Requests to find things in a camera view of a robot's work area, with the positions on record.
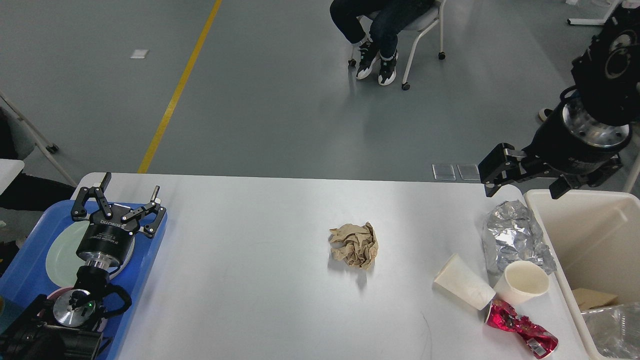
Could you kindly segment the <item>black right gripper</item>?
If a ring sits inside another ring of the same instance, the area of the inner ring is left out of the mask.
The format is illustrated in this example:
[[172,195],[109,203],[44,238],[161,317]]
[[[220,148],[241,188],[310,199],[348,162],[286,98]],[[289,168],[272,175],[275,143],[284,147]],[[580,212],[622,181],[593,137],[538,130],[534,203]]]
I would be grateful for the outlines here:
[[557,178],[548,189],[552,199],[559,199],[610,180],[623,167],[619,153],[631,139],[630,125],[598,121],[582,98],[572,97],[551,112],[523,150],[496,145],[477,165],[478,175],[488,198],[505,185]]

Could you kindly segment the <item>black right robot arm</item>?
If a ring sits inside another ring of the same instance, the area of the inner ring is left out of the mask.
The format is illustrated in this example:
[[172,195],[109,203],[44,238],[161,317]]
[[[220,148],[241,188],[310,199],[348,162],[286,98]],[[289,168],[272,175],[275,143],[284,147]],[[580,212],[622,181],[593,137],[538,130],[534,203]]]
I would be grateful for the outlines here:
[[639,117],[639,7],[617,5],[585,52],[573,60],[574,85],[560,94],[531,143],[499,143],[478,164],[491,198],[505,185],[553,179],[551,198],[603,185],[622,168],[620,152]]

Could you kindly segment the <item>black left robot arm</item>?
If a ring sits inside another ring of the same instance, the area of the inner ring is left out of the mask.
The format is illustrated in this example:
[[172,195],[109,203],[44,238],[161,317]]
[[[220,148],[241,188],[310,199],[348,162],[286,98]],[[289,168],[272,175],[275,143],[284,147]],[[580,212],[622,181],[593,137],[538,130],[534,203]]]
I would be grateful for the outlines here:
[[112,174],[48,208],[1,277],[3,360],[114,360],[166,230],[147,203],[106,198]]

